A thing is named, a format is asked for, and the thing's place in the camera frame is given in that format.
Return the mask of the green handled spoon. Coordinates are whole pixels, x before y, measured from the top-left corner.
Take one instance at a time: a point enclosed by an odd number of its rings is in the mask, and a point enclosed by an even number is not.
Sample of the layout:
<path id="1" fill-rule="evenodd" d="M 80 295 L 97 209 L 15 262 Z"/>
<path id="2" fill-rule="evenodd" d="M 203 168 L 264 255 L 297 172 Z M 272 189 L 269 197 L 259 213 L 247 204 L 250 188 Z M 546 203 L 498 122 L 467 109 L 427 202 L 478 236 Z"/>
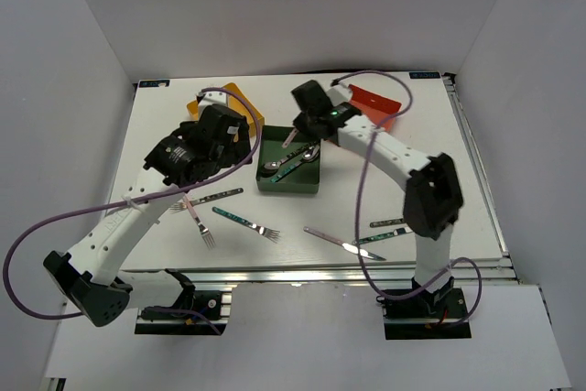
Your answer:
<path id="1" fill-rule="evenodd" d="M 285 170 L 278 172 L 275 177 L 273 177 L 270 182 L 271 183 L 276 183 L 281 181 L 284 177 L 286 177 L 287 175 L 291 174 L 294 170 L 296 170 L 297 168 L 301 167 L 302 165 L 306 164 L 306 163 L 310 163 L 312 161 L 314 161 L 320 153 L 320 147 L 315 147 L 311 150 L 307 150 L 301 157 L 300 160 L 298 160 L 296 163 L 294 163 L 293 165 L 287 167 Z"/>

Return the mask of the black handled fork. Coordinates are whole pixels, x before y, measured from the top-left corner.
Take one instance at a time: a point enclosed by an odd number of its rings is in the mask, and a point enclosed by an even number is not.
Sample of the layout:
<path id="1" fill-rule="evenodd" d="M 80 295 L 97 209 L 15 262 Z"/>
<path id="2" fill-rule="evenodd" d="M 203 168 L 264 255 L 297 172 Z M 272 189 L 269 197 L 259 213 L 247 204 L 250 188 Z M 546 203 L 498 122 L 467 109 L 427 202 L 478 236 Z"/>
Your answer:
<path id="1" fill-rule="evenodd" d="M 205 196 L 205 197 L 201 197 L 198 199 L 188 199 L 188 202 L 192 207 L 194 207 L 194 206 L 202 205 L 205 203 L 229 198 L 229 197 L 239 195 L 242 193 L 244 193 L 243 188 L 235 188 L 235 189 L 231 189 L 231 190 L 220 191 L 220 192 L 217 192 L 217 193 Z M 168 210 L 170 212 L 182 212 L 187 209 L 188 209 L 188 203 L 186 203 L 185 201 L 178 201 L 178 202 L 174 203 L 173 205 L 171 205 Z"/>

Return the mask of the black handled spoon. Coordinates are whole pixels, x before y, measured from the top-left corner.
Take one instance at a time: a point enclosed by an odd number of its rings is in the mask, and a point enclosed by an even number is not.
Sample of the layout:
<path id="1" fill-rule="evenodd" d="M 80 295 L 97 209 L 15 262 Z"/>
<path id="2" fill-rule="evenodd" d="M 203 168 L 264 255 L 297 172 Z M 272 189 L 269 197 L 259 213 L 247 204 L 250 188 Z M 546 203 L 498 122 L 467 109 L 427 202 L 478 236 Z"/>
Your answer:
<path id="1" fill-rule="evenodd" d="M 302 155 L 306 152 L 311 152 L 314 148 L 315 148 L 315 144 L 307 144 L 304 147 L 300 147 L 290 153 L 288 153 L 287 155 L 285 155 L 284 157 L 282 157 L 281 159 L 278 160 L 274 160 L 274 161 L 269 161 L 266 162 L 263 167 L 261 168 L 261 170 L 265 173 L 268 174 L 274 174 L 275 172 L 277 172 L 285 163 L 289 162 L 291 159 Z"/>

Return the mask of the pink handled fork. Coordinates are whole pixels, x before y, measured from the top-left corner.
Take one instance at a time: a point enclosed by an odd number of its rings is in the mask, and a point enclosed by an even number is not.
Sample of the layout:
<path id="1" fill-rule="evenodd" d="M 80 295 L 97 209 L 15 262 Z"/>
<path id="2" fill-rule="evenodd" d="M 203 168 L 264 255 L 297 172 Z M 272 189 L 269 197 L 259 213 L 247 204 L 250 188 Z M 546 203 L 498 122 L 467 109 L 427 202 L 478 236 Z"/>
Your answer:
<path id="1" fill-rule="evenodd" d="M 201 221 L 199 215 L 196 213 L 195 209 L 193 208 L 190 200 L 187 197 L 183 198 L 183 203 L 186 206 L 187 211 L 189 212 L 191 218 L 193 219 L 193 221 L 196 223 L 201 238 L 204 241 L 204 243 L 206 244 L 207 248 L 209 250 L 212 250 L 215 247 L 215 241 L 213 239 L 212 233 L 209 230 L 209 228 L 207 226 L 204 225 L 204 223 Z"/>

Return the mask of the green handled fork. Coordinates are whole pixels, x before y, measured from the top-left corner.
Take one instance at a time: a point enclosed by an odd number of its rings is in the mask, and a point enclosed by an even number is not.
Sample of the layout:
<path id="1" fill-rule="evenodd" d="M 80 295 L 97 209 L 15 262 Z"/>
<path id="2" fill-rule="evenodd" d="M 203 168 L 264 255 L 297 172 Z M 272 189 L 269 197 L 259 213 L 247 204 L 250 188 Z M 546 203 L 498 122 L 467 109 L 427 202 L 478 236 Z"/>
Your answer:
<path id="1" fill-rule="evenodd" d="M 239 225 L 242 225 L 248 229 L 255 231 L 256 233 L 265 237 L 265 239 L 268 239 L 273 243 L 277 243 L 280 238 L 280 231 L 278 230 L 268 228 L 258 223 L 250 222 L 241 216 L 238 216 L 236 214 L 233 214 L 218 207 L 212 207 L 212 211 L 225 219 L 228 219 L 234 223 L 238 223 Z"/>

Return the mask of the black handled knife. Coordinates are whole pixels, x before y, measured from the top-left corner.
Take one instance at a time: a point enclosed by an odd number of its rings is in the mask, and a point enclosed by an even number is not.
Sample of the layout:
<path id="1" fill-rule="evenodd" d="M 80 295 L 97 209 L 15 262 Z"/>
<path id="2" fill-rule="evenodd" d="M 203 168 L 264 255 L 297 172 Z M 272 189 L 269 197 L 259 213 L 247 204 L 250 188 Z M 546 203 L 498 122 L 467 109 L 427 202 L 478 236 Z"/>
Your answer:
<path id="1" fill-rule="evenodd" d="M 387 220 L 382 220 L 382 221 L 374 221 L 369 223 L 369 226 L 371 228 L 380 228 L 380 227 L 390 227 L 390 226 L 396 226 L 396 225 L 402 225 L 405 224 L 405 221 L 402 218 L 397 218 L 397 219 L 387 219 Z"/>

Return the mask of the pink handled knife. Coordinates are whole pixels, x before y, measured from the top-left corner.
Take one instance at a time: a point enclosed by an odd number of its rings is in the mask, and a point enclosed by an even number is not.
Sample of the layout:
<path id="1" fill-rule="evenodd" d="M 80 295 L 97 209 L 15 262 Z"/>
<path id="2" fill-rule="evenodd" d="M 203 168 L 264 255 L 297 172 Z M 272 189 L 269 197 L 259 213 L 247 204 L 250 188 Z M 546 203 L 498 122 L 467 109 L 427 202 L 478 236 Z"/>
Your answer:
<path id="1" fill-rule="evenodd" d="M 373 261 L 385 261 L 385 258 L 381 257 L 380 255 L 370 253 L 364 249 L 359 248 L 355 244 L 349 244 L 347 242 L 344 242 L 343 240 L 335 238 L 331 235 L 328 235 L 311 227 L 304 226 L 303 231 L 307 234 L 320 238 L 321 240 L 324 240 L 328 243 L 338 245 L 339 247 L 343 248 L 346 252 L 352 253 L 354 255 L 360 255 L 362 258 L 370 259 Z"/>

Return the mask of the green handled knife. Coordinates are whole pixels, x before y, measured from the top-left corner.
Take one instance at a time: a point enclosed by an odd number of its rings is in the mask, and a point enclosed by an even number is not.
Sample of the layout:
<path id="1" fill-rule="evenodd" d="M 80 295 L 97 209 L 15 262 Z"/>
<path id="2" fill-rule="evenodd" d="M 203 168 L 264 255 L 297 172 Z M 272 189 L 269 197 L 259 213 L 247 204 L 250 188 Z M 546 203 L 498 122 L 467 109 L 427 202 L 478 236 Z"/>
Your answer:
<path id="1" fill-rule="evenodd" d="M 394 237 L 402 236 L 405 234 L 412 234 L 412 233 L 413 233 L 413 231 L 409 227 L 401 227 L 401 228 L 396 228 L 395 230 L 392 230 L 387 233 L 374 234 L 374 235 L 362 237 L 356 241 L 353 241 L 353 244 L 359 244 L 359 245 L 370 244 L 370 243 L 384 241 L 386 239 L 391 239 Z"/>

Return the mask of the pink handled spoon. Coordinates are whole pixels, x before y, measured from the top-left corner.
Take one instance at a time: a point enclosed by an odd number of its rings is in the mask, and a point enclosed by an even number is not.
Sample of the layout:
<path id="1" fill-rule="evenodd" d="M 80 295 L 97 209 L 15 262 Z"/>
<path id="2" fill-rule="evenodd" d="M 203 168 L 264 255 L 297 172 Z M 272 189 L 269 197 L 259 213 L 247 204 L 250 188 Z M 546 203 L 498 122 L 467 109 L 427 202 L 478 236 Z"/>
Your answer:
<path id="1" fill-rule="evenodd" d="M 284 142 L 283 142 L 283 144 L 282 144 L 282 147 L 283 147 L 283 148 L 287 148 L 287 147 L 288 147 L 288 146 L 291 144 L 291 142 L 294 140 L 295 136 L 297 135 L 297 132 L 298 132 L 298 131 L 297 131 L 296 129 L 293 129 L 293 130 L 292 130 L 292 131 L 291 131 L 291 132 L 288 134 L 288 136 L 286 137 L 286 139 L 284 140 Z"/>

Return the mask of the red plastic bin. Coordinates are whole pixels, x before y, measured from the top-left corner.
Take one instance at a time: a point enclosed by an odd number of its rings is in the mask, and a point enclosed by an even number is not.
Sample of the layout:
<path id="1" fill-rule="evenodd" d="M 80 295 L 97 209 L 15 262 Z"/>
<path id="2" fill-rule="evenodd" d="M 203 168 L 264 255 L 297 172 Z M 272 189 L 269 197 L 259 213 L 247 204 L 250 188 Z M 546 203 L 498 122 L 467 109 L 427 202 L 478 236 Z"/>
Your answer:
<path id="1" fill-rule="evenodd" d="M 343 89 L 349 97 L 351 105 L 358 108 L 374 125 L 391 114 L 398 113 L 402 103 L 370 92 L 364 88 L 350 84 Z"/>

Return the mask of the yellow plastic bin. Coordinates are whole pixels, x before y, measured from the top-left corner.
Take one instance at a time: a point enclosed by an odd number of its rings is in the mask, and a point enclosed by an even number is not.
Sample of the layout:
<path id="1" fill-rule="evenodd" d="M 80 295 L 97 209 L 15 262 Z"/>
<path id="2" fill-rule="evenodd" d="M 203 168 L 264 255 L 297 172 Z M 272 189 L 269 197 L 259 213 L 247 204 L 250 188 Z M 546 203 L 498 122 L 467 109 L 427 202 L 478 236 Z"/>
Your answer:
<path id="1" fill-rule="evenodd" d="M 228 97 L 228 103 L 226 106 L 231 110 L 236 111 L 238 114 L 246 117 L 247 123 L 249 124 L 249 136 L 251 138 L 256 137 L 257 130 L 255 120 L 248 112 L 248 110 L 253 112 L 253 115 L 256 118 L 260 128 L 263 128 L 265 124 L 265 117 L 253 105 L 253 103 L 248 100 L 248 98 L 234 82 L 225 84 L 222 86 L 222 89 L 228 91 L 228 93 L 225 93 Z M 197 121 L 199 119 L 200 113 L 204 110 L 205 107 L 203 109 L 199 109 L 195 97 L 192 101 L 187 103 L 186 108 L 189 118 L 193 121 Z"/>

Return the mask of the left blue corner label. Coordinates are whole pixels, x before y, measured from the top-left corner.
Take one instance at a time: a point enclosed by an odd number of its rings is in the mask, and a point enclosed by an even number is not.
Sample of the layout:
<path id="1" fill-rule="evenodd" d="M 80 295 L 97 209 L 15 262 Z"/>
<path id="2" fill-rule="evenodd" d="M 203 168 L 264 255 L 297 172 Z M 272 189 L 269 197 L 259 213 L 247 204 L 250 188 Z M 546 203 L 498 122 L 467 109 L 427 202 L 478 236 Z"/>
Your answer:
<path id="1" fill-rule="evenodd" d="M 169 79 L 142 80 L 138 83 L 139 88 L 161 88 L 169 87 L 169 85 Z"/>

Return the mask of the right blue corner label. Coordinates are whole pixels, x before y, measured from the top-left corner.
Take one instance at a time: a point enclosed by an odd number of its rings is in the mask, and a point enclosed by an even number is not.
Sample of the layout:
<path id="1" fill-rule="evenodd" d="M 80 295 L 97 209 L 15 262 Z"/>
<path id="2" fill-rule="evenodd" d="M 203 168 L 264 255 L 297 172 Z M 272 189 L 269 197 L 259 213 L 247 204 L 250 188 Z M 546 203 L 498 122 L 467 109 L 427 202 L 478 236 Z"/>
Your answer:
<path id="1" fill-rule="evenodd" d="M 441 78 L 441 75 L 437 71 L 410 71 L 408 74 L 411 80 L 431 80 Z"/>

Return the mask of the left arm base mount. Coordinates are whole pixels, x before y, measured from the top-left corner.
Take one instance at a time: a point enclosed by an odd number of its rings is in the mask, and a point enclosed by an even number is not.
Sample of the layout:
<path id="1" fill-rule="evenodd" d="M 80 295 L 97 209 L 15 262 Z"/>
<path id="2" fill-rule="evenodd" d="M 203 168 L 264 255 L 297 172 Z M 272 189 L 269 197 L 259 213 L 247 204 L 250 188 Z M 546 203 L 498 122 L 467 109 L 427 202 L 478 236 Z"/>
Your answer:
<path id="1" fill-rule="evenodd" d="M 222 311 L 226 292 L 197 288 L 176 269 L 166 269 L 181 287 L 172 304 L 148 304 L 139 310 L 135 334 L 220 336 L 227 325 L 227 313 Z"/>

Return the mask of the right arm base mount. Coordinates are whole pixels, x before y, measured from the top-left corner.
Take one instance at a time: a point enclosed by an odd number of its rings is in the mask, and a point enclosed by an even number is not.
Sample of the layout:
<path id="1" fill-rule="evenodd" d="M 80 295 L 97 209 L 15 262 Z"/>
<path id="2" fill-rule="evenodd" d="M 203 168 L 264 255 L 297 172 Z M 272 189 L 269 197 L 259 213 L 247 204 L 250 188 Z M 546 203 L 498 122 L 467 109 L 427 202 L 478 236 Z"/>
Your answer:
<path id="1" fill-rule="evenodd" d="M 437 308 L 429 311 L 420 298 L 390 301 L 376 297 L 382 307 L 385 338 L 388 341 L 471 339 L 470 324 L 464 318 L 468 309 L 460 288 L 453 289 Z"/>

